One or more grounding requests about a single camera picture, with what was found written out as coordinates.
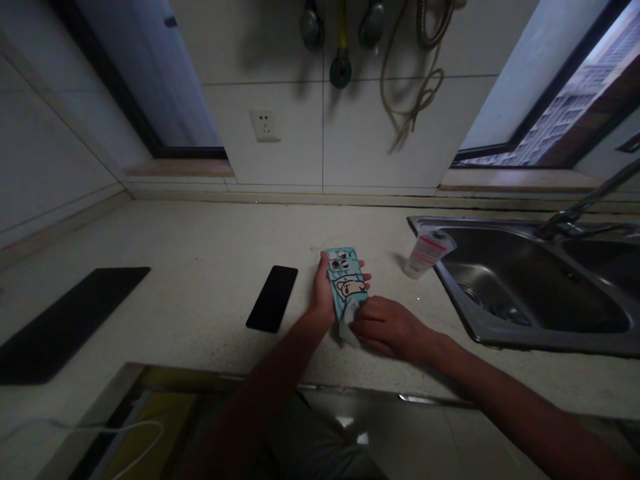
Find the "window sill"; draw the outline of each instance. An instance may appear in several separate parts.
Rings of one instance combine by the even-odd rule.
[[[130,177],[232,177],[229,160],[149,160],[124,169]]]
[[[449,169],[440,190],[583,193],[601,183],[576,170]]]

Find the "light blue phone case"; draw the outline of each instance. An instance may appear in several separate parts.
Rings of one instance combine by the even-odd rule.
[[[340,322],[343,320],[347,303],[351,303],[357,309],[357,306],[367,299],[367,288],[360,271],[358,256],[353,248],[326,249],[325,252],[329,256],[327,274],[333,290],[335,315]]]

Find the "cable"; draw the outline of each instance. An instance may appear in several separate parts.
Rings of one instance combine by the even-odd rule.
[[[398,135],[395,139],[395,142],[391,146],[389,152],[395,150],[396,147],[404,143],[404,140],[407,137],[409,132],[409,126],[411,126],[411,131],[415,130],[415,121],[418,118],[418,114],[427,108],[435,99],[435,94],[438,92],[438,89],[442,85],[443,80],[445,79],[445,71],[442,68],[435,68],[436,63],[438,62],[438,57],[440,56],[440,47],[442,46],[442,38],[444,37],[447,28],[449,27],[449,23],[451,22],[451,15],[453,13],[453,0],[445,0],[446,11],[445,14],[440,21],[440,24],[437,28],[436,34],[433,37],[429,37],[426,33],[426,19],[425,16],[427,14],[427,0],[418,0],[418,8],[417,8],[417,30],[418,30],[418,45],[422,50],[429,51],[435,47],[435,54],[433,56],[433,62],[431,64],[431,68],[429,69],[429,73],[427,74],[422,86],[420,86],[420,90],[418,95],[416,96],[415,103],[412,109],[407,111],[395,110],[389,104],[387,100],[387,94],[385,92],[385,78],[387,74],[387,62],[389,61],[389,56],[391,53],[391,46],[393,45],[393,40],[395,38],[395,34],[398,31],[398,27],[400,26],[400,21],[404,16],[407,6],[409,4],[409,0],[405,0],[402,9],[400,10],[400,14],[398,15],[398,20],[396,20],[395,25],[393,26],[393,30],[391,32],[391,36],[389,38],[389,46],[387,48],[387,52],[385,54],[385,59],[382,62],[382,71],[380,73],[380,95],[382,96],[382,103],[384,108],[393,122],[393,126],[398,132]],[[428,88],[428,84],[430,80],[438,76],[438,83],[436,86],[432,88]],[[394,115],[400,115],[402,117],[406,117],[404,123],[401,127],[398,126],[396,122],[396,118]]]
[[[453,0],[445,2],[445,13],[440,20],[440,25],[435,30],[434,36],[427,33],[427,2],[428,0],[418,0],[418,9],[415,16],[415,30],[418,34],[418,45],[424,51],[433,50],[442,42],[453,15]]]
[[[14,436],[16,433],[18,433],[24,427],[26,427],[28,425],[32,425],[34,423],[48,423],[52,427],[56,427],[56,428],[58,428],[60,430],[68,430],[68,431],[71,431],[71,432],[76,432],[76,431],[94,431],[94,432],[100,432],[100,433],[120,433],[120,432],[123,432],[123,431],[133,430],[136,427],[142,427],[143,425],[154,425],[154,426],[158,427],[158,430],[159,430],[158,431],[158,435],[156,436],[156,438],[153,439],[153,441],[151,442],[150,446],[148,446],[146,448],[146,450],[144,450],[144,452],[142,452],[138,456],[138,458],[136,458],[136,460],[132,461],[126,468],[121,470],[111,480],[118,480],[119,478],[122,478],[122,476],[124,476],[124,474],[126,474],[126,472],[128,472],[134,466],[136,466],[138,464],[138,462],[140,462],[140,460],[142,460],[142,458],[144,458],[144,456],[146,454],[148,454],[151,451],[152,448],[155,447],[155,444],[158,443],[158,440],[160,440],[160,437],[162,437],[162,434],[165,432],[164,425],[162,424],[162,422],[157,421],[157,420],[142,420],[142,421],[139,421],[139,422],[132,423],[131,425],[127,425],[126,427],[108,428],[108,427],[100,427],[98,425],[86,425],[86,426],[80,426],[80,427],[72,427],[70,425],[65,425],[64,423],[59,422],[58,420],[54,420],[54,419],[32,419],[32,420],[27,420],[26,422],[23,422],[20,425],[18,425],[16,428],[14,428],[11,432],[9,432],[8,435],[4,436],[4,438],[2,438],[2,440],[0,440],[0,444],[8,441],[12,436]]]

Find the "wall socket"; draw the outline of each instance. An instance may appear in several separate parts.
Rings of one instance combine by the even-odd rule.
[[[279,142],[280,127],[272,110],[249,110],[255,139],[258,142]]]

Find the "phone screen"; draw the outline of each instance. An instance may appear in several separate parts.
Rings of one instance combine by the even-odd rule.
[[[247,328],[276,333],[285,314],[297,269],[274,266],[247,320]]]

